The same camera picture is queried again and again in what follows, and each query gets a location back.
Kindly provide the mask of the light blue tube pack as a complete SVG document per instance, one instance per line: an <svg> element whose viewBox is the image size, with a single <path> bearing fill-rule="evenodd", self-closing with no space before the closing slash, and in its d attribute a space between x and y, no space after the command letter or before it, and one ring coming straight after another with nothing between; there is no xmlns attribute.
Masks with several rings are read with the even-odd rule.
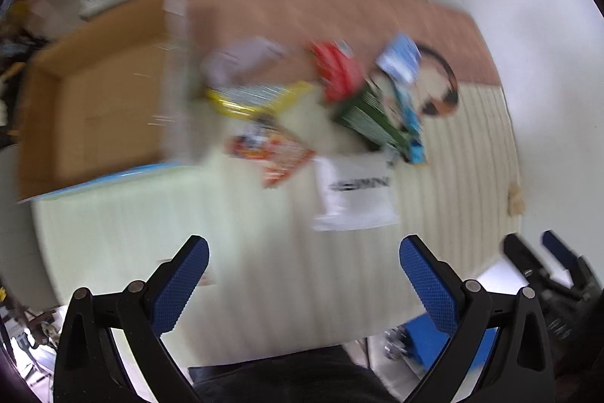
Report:
<svg viewBox="0 0 604 403"><path fill-rule="evenodd" d="M422 141L422 127L416 110L410 88L400 82L394 83L395 97L398 105L402 127L407 133L408 145L405 159L415 166L427 164L426 152Z"/></svg>

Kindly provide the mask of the white pillow pack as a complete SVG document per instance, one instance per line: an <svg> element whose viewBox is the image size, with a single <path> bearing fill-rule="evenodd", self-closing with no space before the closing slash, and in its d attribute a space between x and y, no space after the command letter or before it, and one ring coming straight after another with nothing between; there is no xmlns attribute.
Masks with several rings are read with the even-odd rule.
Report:
<svg viewBox="0 0 604 403"><path fill-rule="evenodd" d="M382 152L333 154L314 160L322 215L316 231L356 231L396 225L393 173Z"/></svg>

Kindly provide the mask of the green snack bag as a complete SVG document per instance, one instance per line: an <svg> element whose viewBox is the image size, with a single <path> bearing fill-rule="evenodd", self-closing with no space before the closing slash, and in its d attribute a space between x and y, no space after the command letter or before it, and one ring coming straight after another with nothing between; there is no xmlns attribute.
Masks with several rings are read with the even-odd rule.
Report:
<svg viewBox="0 0 604 403"><path fill-rule="evenodd" d="M391 122L384 104L368 83L337 105L332 120L378 148L389 146L405 159L410 154L410 135L400 124Z"/></svg>

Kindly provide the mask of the blue tissue pack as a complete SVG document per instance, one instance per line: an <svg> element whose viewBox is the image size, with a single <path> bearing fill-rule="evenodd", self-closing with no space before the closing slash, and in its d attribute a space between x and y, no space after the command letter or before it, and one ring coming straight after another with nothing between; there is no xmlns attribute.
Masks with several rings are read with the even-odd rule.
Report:
<svg viewBox="0 0 604 403"><path fill-rule="evenodd" d="M417 80L421 53L413 39L397 34L376 59L376 65L394 82L403 85Z"/></svg>

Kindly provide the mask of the orange cartoon snack bag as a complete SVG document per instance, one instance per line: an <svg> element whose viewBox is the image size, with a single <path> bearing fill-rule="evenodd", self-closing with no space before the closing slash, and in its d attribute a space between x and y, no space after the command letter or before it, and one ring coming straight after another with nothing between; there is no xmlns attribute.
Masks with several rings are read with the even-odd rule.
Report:
<svg viewBox="0 0 604 403"><path fill-rule="evenodd" d="M315 151L270 117L250 120L240 133L229 137L225 151L237 159L262 163L262 185L274 188L315 156Z"/></svg>

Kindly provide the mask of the red snack bag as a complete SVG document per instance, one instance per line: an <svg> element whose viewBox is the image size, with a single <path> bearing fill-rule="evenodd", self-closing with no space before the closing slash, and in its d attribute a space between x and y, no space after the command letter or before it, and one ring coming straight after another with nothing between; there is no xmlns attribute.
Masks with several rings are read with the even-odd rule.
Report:
<svg viewBox="0 0 604 403"><path fill-rule="evenodd" d="M364 85L364 71L345 41L320 41L308 45L327 103L343 101Z"/></svg>

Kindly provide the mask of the yellow grey sponge cloth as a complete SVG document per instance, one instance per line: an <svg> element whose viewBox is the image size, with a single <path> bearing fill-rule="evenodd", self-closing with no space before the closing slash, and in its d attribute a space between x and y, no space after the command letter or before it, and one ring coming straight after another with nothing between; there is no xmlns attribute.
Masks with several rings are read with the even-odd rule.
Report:
<svg viewBox="0 0 604 403"><path fill-rule="evenodd" d="M233 86L206 90L212 107L219 114L250 120L258 114L279 114L313 89L299 81L286 85Z"/></svg>

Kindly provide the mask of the brown mat label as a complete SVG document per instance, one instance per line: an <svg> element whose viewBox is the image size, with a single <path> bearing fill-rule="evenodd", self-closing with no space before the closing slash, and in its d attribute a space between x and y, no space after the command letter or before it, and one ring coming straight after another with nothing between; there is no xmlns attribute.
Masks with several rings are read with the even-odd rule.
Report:
<svg viewBox="0 0 604 403"><path fill-rule="evenodd" d="M170 267L170 259L160 259L156 261L156 265L160 270L164 270L168 274L172 272ZM212 264L209 264L204 271L203 275L199 278L197 282L197 287L205 287L205 286L215 286L217 283L217 277L214 272L214 268Z"/></svg>

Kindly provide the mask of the open cardboard box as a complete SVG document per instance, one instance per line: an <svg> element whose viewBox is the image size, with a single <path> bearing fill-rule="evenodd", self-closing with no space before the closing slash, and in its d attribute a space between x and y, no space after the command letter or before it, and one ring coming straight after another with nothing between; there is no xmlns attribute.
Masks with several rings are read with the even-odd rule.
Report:
<svg viewBox="0 0 604 403"><path fill-rule="evenodd" d="M202 159L189 1L129 1L36 53L16 113L21 201Z"/></svg>

